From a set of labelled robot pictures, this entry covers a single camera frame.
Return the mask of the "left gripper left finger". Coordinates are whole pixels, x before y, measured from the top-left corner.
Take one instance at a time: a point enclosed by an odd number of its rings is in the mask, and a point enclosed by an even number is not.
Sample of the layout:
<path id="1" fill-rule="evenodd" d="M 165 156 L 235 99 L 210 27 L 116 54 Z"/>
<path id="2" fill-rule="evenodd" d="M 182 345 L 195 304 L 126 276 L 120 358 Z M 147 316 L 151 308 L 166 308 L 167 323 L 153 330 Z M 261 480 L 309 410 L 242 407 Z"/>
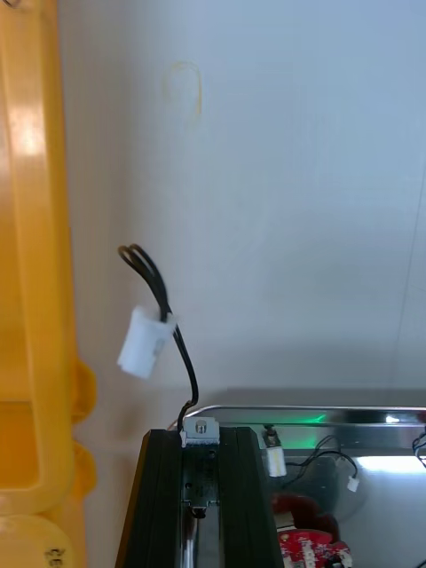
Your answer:
<path id="1" fill-rule="evenodd" d="M 150 430 L 140 449 L 117 567 L 177 567 L 180 546 L 181 438 Z"/>

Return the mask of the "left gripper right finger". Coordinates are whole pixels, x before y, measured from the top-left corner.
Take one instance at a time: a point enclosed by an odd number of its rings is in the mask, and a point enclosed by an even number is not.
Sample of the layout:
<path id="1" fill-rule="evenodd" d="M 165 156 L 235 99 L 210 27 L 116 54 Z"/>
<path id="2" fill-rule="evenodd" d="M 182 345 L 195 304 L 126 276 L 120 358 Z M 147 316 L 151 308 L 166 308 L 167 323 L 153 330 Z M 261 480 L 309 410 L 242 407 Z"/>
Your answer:
<path id="1" fill-rule="evenodd" d="M 220 429 L 219 511 L 222 567 L 283 565 L 262 456 L 249 427 Z"/>

